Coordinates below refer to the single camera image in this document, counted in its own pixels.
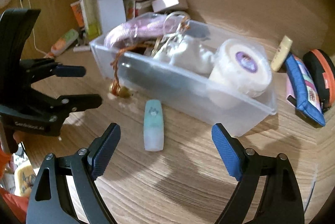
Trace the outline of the orange sleeve forearm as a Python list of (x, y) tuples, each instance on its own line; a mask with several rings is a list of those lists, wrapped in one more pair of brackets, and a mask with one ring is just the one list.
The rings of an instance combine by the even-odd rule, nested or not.
[[(1, 150), (0, 155), (0, 177), (3, 177), (5, 166), (11, 160), (12, 155), (6, 154)], [(1, 188), (1, 196), (20, 223), (26, 223), (29, 198), (11, 194), (9, 191)]]

